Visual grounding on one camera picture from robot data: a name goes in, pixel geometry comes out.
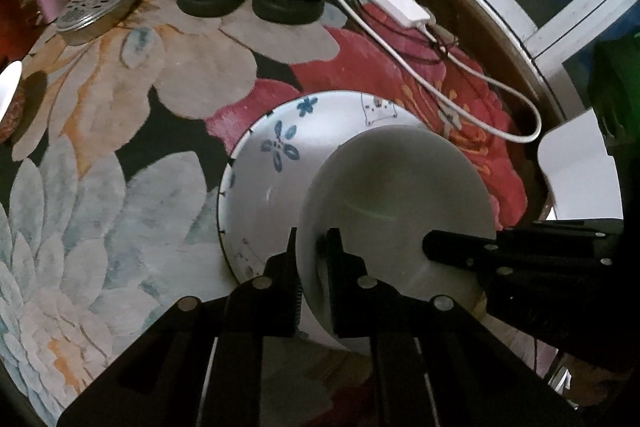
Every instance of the floral carpet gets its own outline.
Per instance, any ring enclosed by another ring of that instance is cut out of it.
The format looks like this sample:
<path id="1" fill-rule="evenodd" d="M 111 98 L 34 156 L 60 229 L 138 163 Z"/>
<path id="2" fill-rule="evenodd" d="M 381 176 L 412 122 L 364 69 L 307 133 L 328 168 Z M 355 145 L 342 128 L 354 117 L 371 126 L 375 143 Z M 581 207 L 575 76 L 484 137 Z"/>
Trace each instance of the floral carpet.
<path id="1" fill-rule="evenodd" d="M 366 8 L 441 92 L 513 130 L 483 80 Z M 332 89 L 391 100 L 476 166 L 497 229 L 527 207 L 514 169 L 522 152 L 436 103 L 332 4 L 320 22 L 281 26 L 258 19 L 250 1 L 198 19 L 175 0 L 142 0 L 82 46 L 50 26 L 24 66 L 41 97 L 0 160 L 0 357 L 48 425 L 178 298 L 236 286 L 218 242 L 216 189 L 244 131 L 281 103 Z M 270 339 L 261 422 L 356 425 L 372 412 L 369 375 L 365 357 Z"/>

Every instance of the red flower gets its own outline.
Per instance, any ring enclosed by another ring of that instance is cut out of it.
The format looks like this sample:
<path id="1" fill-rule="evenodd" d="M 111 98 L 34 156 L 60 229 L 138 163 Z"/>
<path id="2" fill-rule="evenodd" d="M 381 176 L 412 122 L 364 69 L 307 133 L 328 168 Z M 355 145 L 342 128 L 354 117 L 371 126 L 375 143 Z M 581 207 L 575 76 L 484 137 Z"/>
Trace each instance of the red flower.
<path id="1" fill-rule="evenodd" d="M 397 31 L 419 38 L 420 33 L 416 30 L 400 28 L 376 7 L 367 5 L 367 10 Z M 397 35 L 377 22 L 371 24 L 401 52 L 437 58 L 427 46 Z M 492 195 L 496 228 L 515 225 L 526 210 L 527 197 L 524 184 L 513 169 L 505 141 L 460 118 L 444 104 L 436 103 L 413 77 L 365 36 L 345 29 L 327 30 L 340 45 L 337 57 L 291 66 L 305 92 L 361 90 L 392 100 L 411 111 L 431 130 L 459 147 L 478 168 Z M 482 72 L 479 64 L 460 49 L 453 47 L 450 52 L 467 66 Z M 408 61 L 436 89 L 476 118 L 500 130 L 513 130 L 513 121 L 503 110 L 502 102 L 481 78 L 463 71 L 448 59 L 436 65 L 421 64 L 413 59 Z"/>
<path id="2" fill-rule="evenodd" d="M 254 89 L 242 100 L 217 110 L 205 119 L 207 132 L 219 137 L 226 151 L 231 151 L 251 124 L 280 104 L 295 100 L 300 92 L 289 84 L 258 78 Z"/>

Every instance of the power cord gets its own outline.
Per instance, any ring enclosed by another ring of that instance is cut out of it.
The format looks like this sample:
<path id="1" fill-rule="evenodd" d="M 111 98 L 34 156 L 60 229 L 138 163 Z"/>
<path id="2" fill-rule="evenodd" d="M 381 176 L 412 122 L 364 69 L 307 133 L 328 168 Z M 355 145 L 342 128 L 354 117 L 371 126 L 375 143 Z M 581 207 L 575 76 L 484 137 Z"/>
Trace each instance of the power cord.
<path id="1" fill-rule="evenodd" d="M 435 87 L 431 86 L 431 84 L 428 83 L 428 81 L 426 81 L 422 76 L 420 76 L 420 74 L 418 74 L 417 71 L 415 71 L 414 68 L 412 68 L 411 65 L 409 65 L 407 63 L 407 61 L 404 60 L 404 58 L 402 58 L 402 56 L 393 47 L 391 47 L 385 41 L 385 39 L 383 39 L 380 35 L 378 35 L 378 33 L 376 33 L 363 20 L 363 18 L 353 8 L 351 8 L 349 6 L 349 4 L 345 0 L 336 0 L 336 1 L 345 10 L 345 12 L 347 12 L 348 15 L 350 15 L 351 18 L 356 23 L 358 23 L 358 25 L 367 34 L 369 34 L 369 36 L 371 36 L 371 38 L 373 38 L 380 46 L 382 46 L 382 48 L 389 55 L 391 55 L 398 62 L 398 64 L 400 64 L 400 66 L 402 66 L 407 71 L 407 73 L 409 73 L 412 77 L 414 77 L 414 79 L 421 86 L 423 86 L 425 89 L 427 89 L 435 98 L 440 100 L 444 105 L 446 105 L 451 110 L 453 110 L 456 113 L 458 113 L 460 116 L 465 118 L 467 121 L 469 121 L 472 124 L 477 125 L 480 129 L 486 131 L 489 134 L 493 134 L 494 136 L 497 136 L 497 137 L 500 137 L 500 138 L 502 138 L 504 140 L 515 142 L 515 143 L 530 143 L 530 142 L 533 142 L 533 140 L 535 140 L 536 138 L 538 138 L 538 136 L 540 135 L 540 132 L 542 130 L 542 117 L 540 117 L 540 112 L 538 111 L 538 109 L 536 108 L 534 103 L 532 103 L 526 96 L 524 96 L 522 93 L 518 92 L 516 89 L 513 89 L 512 87 L 509 87 L 509 86 L 505 86 L 501 82 L 498 82 L 497 80 L 494 80 L 489 76 L 485 76 L 484 74 L 478 73 L 477 71 L 473 70 L 472 68 L 469 68 L 466 64 L 463 64 L 462 62 L 457 60 L 456 57 L 454 57 L 453 55 L 451 55 L 451 53 L 449 53 L 449 51 L 447 50 L 446 46 L 440 46 L 440 43 L 439 43 L 438 39 L 428 31 L 428 29 L 426 28 L 425 24 L 421 25 L 418 29 L 430 41 L 432 41 L 435 44 L 439 45 L 440 50 L 443 53 L 446 53 L 447 57 L 449 57 L 450 60 L 453 61 L 453 63 L 457 64 L 463 70 L 468 71 L 469 73 L 474 74 L 475 76 L 478 76 L 479 78 L 482 78 L 483 80 L 487 81 L 488 83 L 490 83 L 490 84 L 492 84 L 494 86 L 500 87 L 501 89 L 504 89 L 507 92 L 510 92 L 511 94 L 515 95 L 516 97 L 521 99 L 523 102 L 525 102 L 530 107 L 530 109 L 533 111 L 533 114 L 534 114 L 534 116 L 536 118 L 536 129 L 535 129 L 535 131 L 532 134 L 529 134 L 527 136 L 519 136 L 519 135 L 516 135 L 516 134 L 511 134 L 511 133 L 502 131 L 500 129 L 496 129 L 495 127 L 492 127 L 491 125 L 489 125 L 487 123 L 484 123 L 482 120 L 479 120 L 479 118 L 476 118 L 471 113 L 465 111 L 460 106 L 456 105 L 452 100 L 449 100 L 449 97 L 447 97 L 444 94 L 442 94 Z"/>

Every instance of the beige flower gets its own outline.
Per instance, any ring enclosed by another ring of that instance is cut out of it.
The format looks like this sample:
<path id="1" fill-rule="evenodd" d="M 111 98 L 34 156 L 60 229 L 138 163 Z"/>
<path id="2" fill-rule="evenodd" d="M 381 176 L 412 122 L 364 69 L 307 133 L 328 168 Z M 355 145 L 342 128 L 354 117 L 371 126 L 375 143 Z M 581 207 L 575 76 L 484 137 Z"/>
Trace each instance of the beige flower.
<path id="1" fill-rule="evenodd" d="M 252 52 L 286 64 L 331 60 L 338 44 L 319 24 L 285 26 L 258 19 L 248 0 L 224 18 L 200 19 L 175 0 L 143 0 L 119 26 L 82 46 L 47 31 L 25 76 L 47 75 L 35 117 L 14 145 L 14 161 L 66 134 L 80 176 L 129 142 L 149 115 L 147 93 L 183 118 L 204 119 L 252 90 Z"/>

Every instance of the white flower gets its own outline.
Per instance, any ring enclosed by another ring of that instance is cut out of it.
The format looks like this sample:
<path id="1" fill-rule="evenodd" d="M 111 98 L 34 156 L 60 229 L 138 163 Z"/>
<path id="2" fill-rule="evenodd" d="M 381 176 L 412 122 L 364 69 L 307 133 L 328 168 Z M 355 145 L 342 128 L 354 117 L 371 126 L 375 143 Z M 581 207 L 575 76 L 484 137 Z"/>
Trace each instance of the white flower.
<path id="1" fill-rule="evenodd" d="M 175 300 L 233 289 L 215 193 L 193 152 L 128 184 L 113 153 L 79 180 L 66 136 L 22 163 L 0 205 L 0 358 L 48 425 Z"/>

